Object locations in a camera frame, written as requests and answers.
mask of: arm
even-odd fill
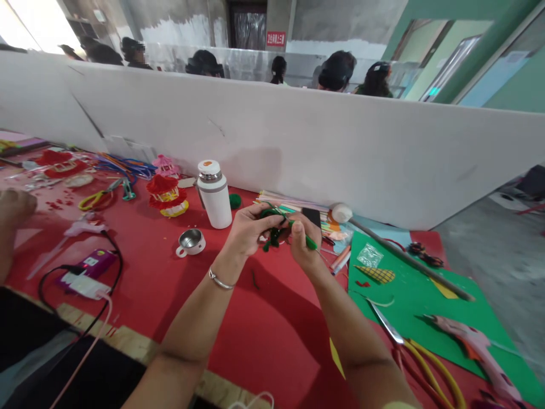
[[[13,264],[15,233],[36,210],[36,198],[20,190],[0,191],[0,285]]]
[[[278,226],[282,216],[259,220],[266,203],[240,210],[211,269],[217,278],[235,285],[244,263],[258,249],[260,234]],[[170,325],[156,357],[125,402],[124,409],[178,409],[187,407],[216,341],[233,294],[206,274]]]
[[[360,406],[382,409],[390,402],[405,402],[419,407],[386,345],[320,255],[307,248],[305,232],[319,243],[320,229],[300,214],[291,219],[297,220],[292,226],[292,254],[315,288],[346,379]]]

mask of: yellow handle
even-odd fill
[[[411,352],[412,355],[417,359],[420,366],[422,367],[422,370],[426,373],[426,376],[433,387],[435,391],[439,394],[441,399],[443,399],[449,408],[454,409],[454,407],[451,405],[451,403],[448,401],[447,397],[439,387],[439,384],[437,383],[437,380],[433,376],[433,373],[431,373],[431,370],[429,366],[427,365],[426,361],[424,361],[424,358],[419,354],[419,352],[423,353],[434,365],[435,367],[445,376],[448,386],[450,390],[452,391],[452,394],[454,395],[454,400],[456,402],[456,409],[466,409],[466,400],[464,399],[464,395],[462,394],[462,391],[460,390],[460,387],[448,371],[448,369],[443,365],[443,363],[437,359],[437,357],[432,354],[430,351],[428,351],[426,348],[424,348],[422,345],[417,343],[414,340],[405,340],[404,344],[407,349]]]
[[[97,192],[95,193],[94,195],[91,195],[89,197],[86,197],[85,199],[83,199],[79,205],[78,205],[78,208],[81,210],[81,211],[87,211],[87,210],[91,210],[93,208],[93,206],[95,206],[95,204],[100,200],[100,198],[102,196],[104,196],[104,193],[105,191],[104,190],[101,190],[100,192]]]

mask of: red sign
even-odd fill
[[[286,45],[285,31],[267,31],[267,45],[283,47]]]

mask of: white partition board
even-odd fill
[[[65,74],[105,134],[196,173],[430,229],[545,157],[545,115],[80,64]]]
[[[0,128],[102,151],[103,140],[61,76],[68,61],[32,51],[0,51]]]

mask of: bangle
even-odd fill
[[[208,276],[214,280],[216,282],[216,284],[218,284],[221,288],[223,288],[224,290],[232,290],[234,289],[234,286],[230,286],[230,285],[227,285],[223,282],[221,282],[218,277],[212,272],[212,267],[210,267],[208,269]]]

